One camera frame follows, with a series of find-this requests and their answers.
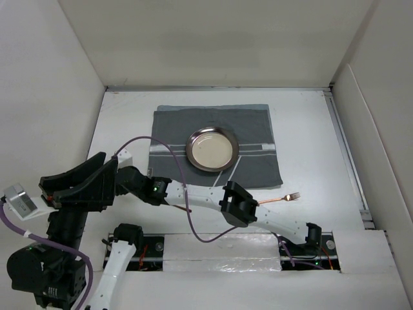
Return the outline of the round metal plate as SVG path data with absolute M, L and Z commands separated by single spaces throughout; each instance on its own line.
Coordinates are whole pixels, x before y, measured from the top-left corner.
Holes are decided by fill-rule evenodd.
M 230 131 L 221 127 L 204 127 L 187 139 L 186 157 L 197 169 L 221 172 L 235 164 L 239 142 Z

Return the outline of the grey striped cloth placemat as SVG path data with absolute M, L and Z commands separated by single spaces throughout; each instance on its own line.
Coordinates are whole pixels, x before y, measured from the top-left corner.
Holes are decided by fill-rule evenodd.
M 239 143 L 239 156 L 223 172 L 205 172 L 185 154 L 189 137 L 205 127 L 231 132 Z M 277 188 L 283 180 L 268 105 L 174 107 L 161 105 L 154 112 L 148 175 L 180 180 L 190 185 L 224 186 L 235 181 L 246 189 Z

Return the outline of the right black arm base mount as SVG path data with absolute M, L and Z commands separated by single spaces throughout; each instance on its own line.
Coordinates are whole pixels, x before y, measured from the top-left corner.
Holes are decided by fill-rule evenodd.
M 305 242 L 295 244 L 273 233 L 279 247 L 282 271 L 332 270 L 339 271 L 336 243 L 331 232 L 323 233 L 320 226 L 307 223 Z

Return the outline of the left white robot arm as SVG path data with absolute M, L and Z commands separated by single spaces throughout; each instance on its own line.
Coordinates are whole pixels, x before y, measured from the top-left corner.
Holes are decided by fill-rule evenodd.
M 143 231 L 125 223 L 115 229 L 104 273 L 91 293 L 93 267 L 79 250 L 86 219 L 112 205 L 116 196 L 139 196 L 149 190 L 150 181 L 133 166 L 120 167 L 117 156 L 107 159 L 100 152 L 67 172 L 43 176 L 39 187 L 39 201 L 20 185 L 7 188 L 1 198 L 1 206 L 23 220 L 42 212 L 49 215 L 46 237 L 10 226 L 31 240 L 7 261 L 12 288 L 32 293 L 42 309 L 109 309 L 131 258 L 143 250 Z

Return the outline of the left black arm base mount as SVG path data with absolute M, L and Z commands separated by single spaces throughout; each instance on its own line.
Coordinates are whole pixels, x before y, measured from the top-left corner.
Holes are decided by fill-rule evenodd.
M 101 240 L 105 244 L 103 269 L 109 261 L 109 256 L 112 252 L 112 244 L 116 240 L 116 236 L 122 236 L 124 233 L 132 231 L 132 229 L 125 227 L 125 223 L 122 223 L 119 226 L 121 227 L 120 232 L 116 232 L 118 228 L 115 228 L 113 232 L 108 233 L 107 239 Z M 142 237 L 139 240 L 137 250 L 128 263 L 126 270 L 142 272 L 162 271 L 165 235 L 145 234 L 142 228 L 139 228 Z

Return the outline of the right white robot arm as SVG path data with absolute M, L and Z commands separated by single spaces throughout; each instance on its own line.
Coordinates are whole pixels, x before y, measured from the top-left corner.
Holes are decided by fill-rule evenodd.
M 262 207 L 252 195 L 234 181 L 223 187 L 183 185 L 169 178 L 149 178 L 133 167 L 119 169 L 116 194 L 133 194 L 150 205 L 178 205 L 203 207 L 220 212 L 226 222 L 237 228 L 248 226 L 280 235 L 289 249 L 314 254 L 321 248 L 320 226 L 284 216 Z

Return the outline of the copper fork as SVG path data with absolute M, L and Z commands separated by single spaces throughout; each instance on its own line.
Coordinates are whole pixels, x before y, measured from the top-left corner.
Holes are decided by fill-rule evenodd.
M 294 192 L 292 194 L 287 194 L 283 197 L 280 198 L 272 198 L 269 200 L 263 200 L 263 201 L 259 201 L 258 204 L 262 205 L 262 204 L 266 204 L 266 203 L 273 203 L 273 202 L 280 202 L 280 201 L 286 201 L 286 202 L 290 202 L 293 200 L 297 200 L 301 197 L 299 192 Z

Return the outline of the copper spoon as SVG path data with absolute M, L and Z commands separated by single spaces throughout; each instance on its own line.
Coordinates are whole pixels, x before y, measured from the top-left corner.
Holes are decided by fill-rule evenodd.
M 179 205 L 171 205 L 171 206 L 173 206 L 175 208 L 178 208 L 179 210 L 182 210 L 182 211 L 185 211 L 185 212 L 189 212 L 189 213 L 192 212 L 191 209 L 187 209 L 186 207 L 182 207 L 182 206 L 179 206 Z

